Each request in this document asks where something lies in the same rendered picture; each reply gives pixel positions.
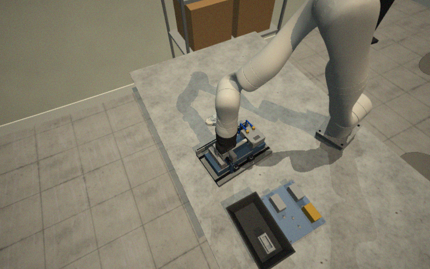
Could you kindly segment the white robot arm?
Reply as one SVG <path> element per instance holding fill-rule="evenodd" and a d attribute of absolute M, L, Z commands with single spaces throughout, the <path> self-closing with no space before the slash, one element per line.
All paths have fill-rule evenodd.
<path fill-rule="evenodd" d="M 344 138 L 372 110 L 363 94 L 380 0 L 305 0 L 274 38 L 241 68 L 223 76 L 216 91 L 217 124 L 238 121 L 241 90 L 252 92 L 283 68 L 302 39 L 318 27 L 329 54 L 325 68 L 330 120 L 327 131 Z"/>

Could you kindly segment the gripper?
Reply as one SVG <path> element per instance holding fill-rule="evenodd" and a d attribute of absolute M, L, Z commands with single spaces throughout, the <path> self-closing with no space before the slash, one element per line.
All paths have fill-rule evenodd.
<path fill-rule="evenodd" d="M 216 126 L 215 132 L 217 141 L 215 144 L 213 144 L 214 153 L 216 154 L 216 156 L 218 156 L 218 154 L 222 155 L 236 147 L 238 123 L 230 129 L 222 128 L 217 124 L 217 117 L 216 114 L 214 114 L 205 120 L 205 124 L 207 126 Z"/>

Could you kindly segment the yellow brass block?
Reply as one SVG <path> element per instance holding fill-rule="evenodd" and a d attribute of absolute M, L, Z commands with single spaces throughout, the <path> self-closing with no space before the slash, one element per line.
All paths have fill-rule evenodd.
<path fill-rule="evenodd" d="M 311 223 L 315 222 L 316 220 L 322 217 L 319 214 L 319 212 L 316 210 L 316 208 L 314 208 L 312 203 L 308 203 L 307 205 L 303 206 L 301 210 L 307 216 L 307 218 L 310 220 Z"/>

